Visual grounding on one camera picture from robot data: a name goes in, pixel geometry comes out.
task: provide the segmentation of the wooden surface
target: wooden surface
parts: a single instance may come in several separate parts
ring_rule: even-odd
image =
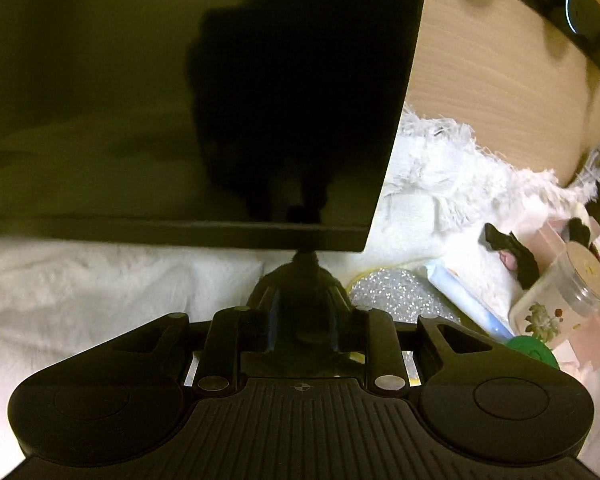
[[[600,142],[600,70],[520,0],[425,0],[407,102],[563,184]]]

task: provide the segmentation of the monitor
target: monitor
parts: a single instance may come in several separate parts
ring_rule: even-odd
[[[362,250],[423,0],[0,0],[0,235]]]

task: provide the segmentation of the white cloth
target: white cloth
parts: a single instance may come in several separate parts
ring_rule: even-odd
[[[320,262],[346,285],[367,270],[443,257],[506,321],[520,288],[478,243],[484,222],[531,232],[593,193],[562,190],[550,172],[516,171],[480,150],[469,126],[406,108],[365,251],[321,253]],[[0,478],[22,459],[6,407],[27,376],[167,312],[210,319],[244,303],[259,277],[291,256],[0,238]],[[600,373],[593,377],[598,408]],[[598,414],[592,439],[583,457],[600,471]]]

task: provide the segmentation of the transparent container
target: transparent container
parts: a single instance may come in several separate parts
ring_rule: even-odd
[[[512,307],[513,332],[556,348],[600,309],[600,263],[585,247],[568,242],[565,250]]]

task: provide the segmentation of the green round object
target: green round object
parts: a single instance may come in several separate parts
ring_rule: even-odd
[[[551,350],[549,350],[542,341],[528,336],[528,335],[517,335],[514,338],[507,341],[506,345],[512,350],[520,352],[521,354],[527,355],[537,361],[542,361],[544,364],[552,366],[557,370],[560,369],[558,361]]]

